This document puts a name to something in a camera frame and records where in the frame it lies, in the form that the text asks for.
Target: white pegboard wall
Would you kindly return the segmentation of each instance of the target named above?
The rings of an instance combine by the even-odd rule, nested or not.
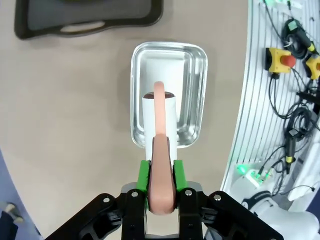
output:
[[[300,7],[292,8],[293,16],[301,22],[316,48],[320,49],[319,1],[296,0],[296,3]],[[283,3],[274,4],[272,7],[269,6],[269,11],[275,27],[281,33],[284,23],[290,18],[288,7]],[[249,0],[242,94],[227,171],[222,183],[222,189],[225,191],[230,187],[229,170],[234,169],[231,166],[263,162],[274,149],[283,145],[283,120],[273,113],[268,98],[270,76],[264,70],[265,48],[268,47],[282,48],[283,46],[272,28],[265,5],[262,1]],[[309,79],[302,60],[297,60],[294,68],[301,74],[306,84]],[[276,92],[276,107],[280,114],[287,113],[290,106],[297,101],[298,90],[298,84],[292,72],[280,74]],[[300,142],[297,147],[299,148],[302,144],[304,143]],[[278,151],[270,163],[274,163],[281,155],[283,151]]]

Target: table surface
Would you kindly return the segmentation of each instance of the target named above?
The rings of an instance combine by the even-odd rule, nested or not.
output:
[[[130,134],[130,61],[145,41],[203,48],[208,75],[197,142],[178,150],[189,181],[221,186],[243,86],[248,5],[164,0],[150,27],[78,38],[14,35],[12,0],[0,6],[0,147],[17,191],[47,237],[100,193],[137,180],[145,151]],[[177,214],[148,216],[148,232],[178,231]],[[120,239],[120,231],[109,239]]]

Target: metal tray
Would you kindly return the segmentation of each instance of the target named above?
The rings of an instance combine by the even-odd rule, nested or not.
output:
[[[208,57],[200,47],[180,42],[144,42],[131,59],[131,137],[144,148],[142,97],[162,81],[176,96],[177,147],[199,137],[207,83]]]

